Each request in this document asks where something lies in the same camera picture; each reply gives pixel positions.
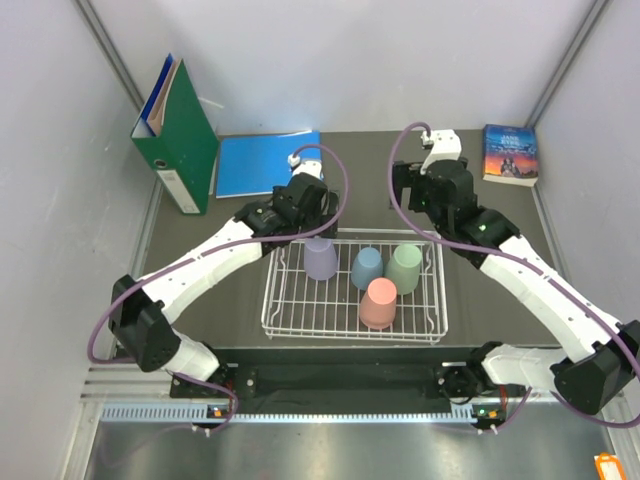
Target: blue folder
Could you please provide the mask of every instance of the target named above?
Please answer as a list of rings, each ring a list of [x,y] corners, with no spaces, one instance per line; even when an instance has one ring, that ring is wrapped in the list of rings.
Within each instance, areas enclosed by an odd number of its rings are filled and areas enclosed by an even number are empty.
[[[233,137],[222,141],[216,197],[239,197],[272,193],[276,185],[287,185],[291,169],[287,158],[298,147],[320,143],[319,132],[290,135]],[[301,159],[321,159],[320,150],[312,148]]]

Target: book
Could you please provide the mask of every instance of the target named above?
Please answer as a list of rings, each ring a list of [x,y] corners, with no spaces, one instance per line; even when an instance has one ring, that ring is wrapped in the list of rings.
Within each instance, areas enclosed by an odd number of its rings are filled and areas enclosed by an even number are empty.
[[[532,128],[484,127],[483,178],[533,187],[538,180],[538,145]]]
[[[220,141],[181,59],[167,56],[131,140],[182,213],[206,213]]]
[[[320,143],[320,133],[225,138],[218,160],[216,198],[267,195],[274,186],[287,185],[291,180],[289,155],[309,143]],[[322,158],[317,148],[305,150],[300,157]]]

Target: plastic cup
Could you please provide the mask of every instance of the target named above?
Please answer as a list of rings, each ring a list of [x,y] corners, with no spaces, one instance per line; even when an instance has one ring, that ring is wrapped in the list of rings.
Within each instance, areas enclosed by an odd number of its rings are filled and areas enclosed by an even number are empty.
[[[328,238],[308,238],[304,242],[304,271],[317,281],[329,280],[338,271],[336,247]]]
[[[384,276],[395,284],[398,295],[406,295],[418,286],[421,268],[422,251],[415,245],[405,243],[393,251]]]
[[[351,267],[351,282],[360,290],[384,274],[384,264],[380,252],[372,247],[363,248],[356,255]]]
[[[360,320],[367,327],[383,330],[396,318],[396,286],[388,278],[376,278],[369,284],[360,302]]]

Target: green cup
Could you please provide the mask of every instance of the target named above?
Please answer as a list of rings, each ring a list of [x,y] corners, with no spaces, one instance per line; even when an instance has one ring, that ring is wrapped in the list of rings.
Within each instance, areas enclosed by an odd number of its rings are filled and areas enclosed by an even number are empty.
[[[391,280],[398,295],[413,292],[420,281],[422,269],[422,250],[415,245],[398,245],[387,264],[384,276]]]

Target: white label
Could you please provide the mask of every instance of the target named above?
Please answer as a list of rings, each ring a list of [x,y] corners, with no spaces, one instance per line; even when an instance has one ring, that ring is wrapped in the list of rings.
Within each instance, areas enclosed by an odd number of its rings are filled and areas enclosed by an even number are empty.
[[[191,194],[176,170],[156,170],[156,172],[183,213],[200,213],[200,209],[191,198]]]
[[[602,469],[602,473],[604,474],[605,480],[622,480],[622,475],[620,475],[620,470],[618,470],[618,465],[613,462],[601,463],[600,468]]]

